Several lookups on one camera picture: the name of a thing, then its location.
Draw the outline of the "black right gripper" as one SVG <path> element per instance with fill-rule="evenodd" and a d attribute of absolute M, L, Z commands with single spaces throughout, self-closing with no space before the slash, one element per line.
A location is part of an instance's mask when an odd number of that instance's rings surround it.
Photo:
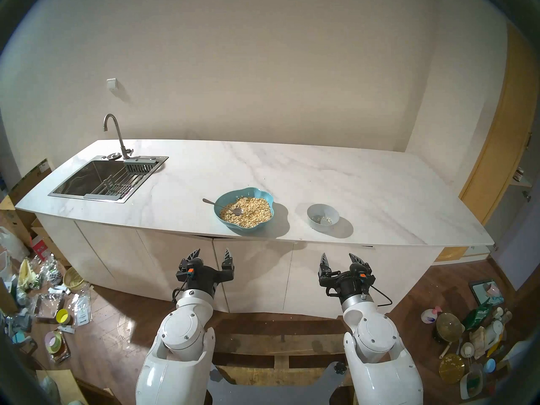
<path fill-rule="evenodd" d="M 326 289 L 327 296 L 347 300 L 355 295 L 369 294 L 370 287 L 375 282 L 369 263 L 352 253 L 349 253 L 349 257 L 352 261 L 349 271 L 333 272 L 326 254 L 322 254 L 318 278 L 319 285 Z"/>

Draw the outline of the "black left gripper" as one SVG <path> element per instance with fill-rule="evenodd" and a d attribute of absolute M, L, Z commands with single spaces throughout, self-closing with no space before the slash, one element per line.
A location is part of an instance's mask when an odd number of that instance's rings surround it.
<path fill-rule="evenodd" d="M 234 279 L 232 254 L 226 248 L 222 262 L 222 271 L 205 266 L 201 259 L 197 259 L 199 254 L 200 248 L 190 253 L 187 259 L 182 259 L 179 265 L 179 271 L 177 271 L 177 280 L 182 282 L 182 286 L 177 288 L 177 294 L 182 290 L 201 290 L 214 298 L 218 284 Z"/>

